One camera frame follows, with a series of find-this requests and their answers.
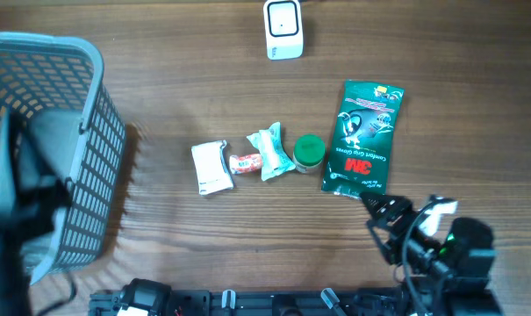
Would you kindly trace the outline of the green glove package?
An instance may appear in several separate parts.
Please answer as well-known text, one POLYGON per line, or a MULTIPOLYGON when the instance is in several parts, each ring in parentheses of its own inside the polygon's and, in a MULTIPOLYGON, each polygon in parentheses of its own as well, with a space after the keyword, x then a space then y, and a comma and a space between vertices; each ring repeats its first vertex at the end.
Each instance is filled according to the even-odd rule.
POLYGON ((405 91, 347 80, 335 119, 321 189, 358 199, 387 188, 392 141, 405 91))

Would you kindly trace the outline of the green lid seasoning jar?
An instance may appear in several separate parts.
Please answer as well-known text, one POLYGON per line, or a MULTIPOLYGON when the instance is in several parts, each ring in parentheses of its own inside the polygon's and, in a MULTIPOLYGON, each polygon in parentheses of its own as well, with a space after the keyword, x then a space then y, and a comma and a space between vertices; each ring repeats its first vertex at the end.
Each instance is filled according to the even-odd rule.
POLYGON ((317 135, 306 134, 295 143, 292 160, 298 172, 309 174, 321 169, 325 155, 324 141, 317 135))

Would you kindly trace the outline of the light green wipes packet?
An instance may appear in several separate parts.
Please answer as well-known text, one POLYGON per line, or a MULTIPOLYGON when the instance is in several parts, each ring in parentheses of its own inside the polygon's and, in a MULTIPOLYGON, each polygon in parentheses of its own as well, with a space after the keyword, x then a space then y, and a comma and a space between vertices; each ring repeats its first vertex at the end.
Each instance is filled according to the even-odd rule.
POLYGON ((295 163, 283 149, 280 122, 273 123, 268 129, 248 135, 247 139, 262 157, 261 179, 264 182, 296 168, 295 163))

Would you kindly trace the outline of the orange snack packet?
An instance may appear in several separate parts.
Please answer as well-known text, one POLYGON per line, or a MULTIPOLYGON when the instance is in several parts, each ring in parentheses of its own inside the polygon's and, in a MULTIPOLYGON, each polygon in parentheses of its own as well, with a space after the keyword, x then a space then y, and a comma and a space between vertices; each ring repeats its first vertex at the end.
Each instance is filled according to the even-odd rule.
POLYGON ((229 157, 229 169, 232 174, 246 174, 261 169, 263 166, 260 154, 247 154, 243 156, 231 155, 229 157))

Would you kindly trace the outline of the white foil pouch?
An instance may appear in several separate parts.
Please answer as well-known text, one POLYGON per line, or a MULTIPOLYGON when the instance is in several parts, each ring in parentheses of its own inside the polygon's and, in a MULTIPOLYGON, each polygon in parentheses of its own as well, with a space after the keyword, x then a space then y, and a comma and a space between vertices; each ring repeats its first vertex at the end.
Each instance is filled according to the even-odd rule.
POLYGON ((233 188, 233 180, 223 155, 226 145, 225 140, 216 140, 191 148, 201 196, 233 188))

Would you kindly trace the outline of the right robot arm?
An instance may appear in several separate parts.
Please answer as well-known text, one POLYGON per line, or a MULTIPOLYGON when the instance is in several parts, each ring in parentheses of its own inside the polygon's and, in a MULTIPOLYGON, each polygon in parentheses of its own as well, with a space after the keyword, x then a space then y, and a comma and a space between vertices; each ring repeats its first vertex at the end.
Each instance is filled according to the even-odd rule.
POLYGON ((441 216, 454 212, 451 197, 431 195, 415 209, 407 197, 360 195, 367 227, 384 260, 401 268, 395 287, 363 288, 354 303, 360 315, 500 315, 488 287, 496 258, 492 229, 467 217, 453 220, 443 241, 435 239, 441 216))

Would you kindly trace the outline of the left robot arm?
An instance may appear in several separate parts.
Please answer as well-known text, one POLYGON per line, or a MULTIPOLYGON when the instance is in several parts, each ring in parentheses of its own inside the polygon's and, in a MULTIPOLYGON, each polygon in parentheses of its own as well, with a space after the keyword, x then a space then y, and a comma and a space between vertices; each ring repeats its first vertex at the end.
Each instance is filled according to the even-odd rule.
POLYGON ((55 211, 72 197, 17 114, 0 126, 0 315, 30 315, 30 277, 21 248, 54 230, 55 211))

